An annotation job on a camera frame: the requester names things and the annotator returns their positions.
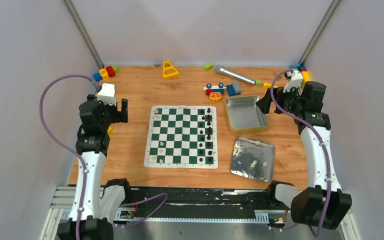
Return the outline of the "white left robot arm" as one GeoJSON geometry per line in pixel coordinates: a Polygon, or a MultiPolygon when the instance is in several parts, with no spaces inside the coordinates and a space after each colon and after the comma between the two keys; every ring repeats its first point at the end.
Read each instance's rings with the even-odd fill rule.
{"type": "Polygon", "coordinates": [[[68,221],[60,223],[57,236],[61,240],[112,240],[114,218],[119,206],[129,206],[133,193],[127,179],[112,179],[101,186],[114,123],[128,122],[128,100],[106,104],[89,96],[79,106],[81,125],[77,132],[75,153],[78,157],[76,192],[68,221]]]}

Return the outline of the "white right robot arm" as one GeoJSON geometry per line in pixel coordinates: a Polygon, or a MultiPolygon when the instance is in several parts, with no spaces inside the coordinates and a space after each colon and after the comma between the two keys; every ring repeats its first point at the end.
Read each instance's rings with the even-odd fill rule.
{"type": "Polygon", "coordinates": [[[267,187],[266,204],[272,209],[281,205],[290,210],[292,221],[313,227],[335,230],[352,206],[352,197],[342,191],[333,166],[330,150],[331,123],[322,112],[326,86],[315,81],[296,87],[268,88],[256,106],[267,114],[271,103],[275,113],[293,117],[304,145],[307,164],[307,187],[303,191],[287,182],[272,181],[267,187]]]}

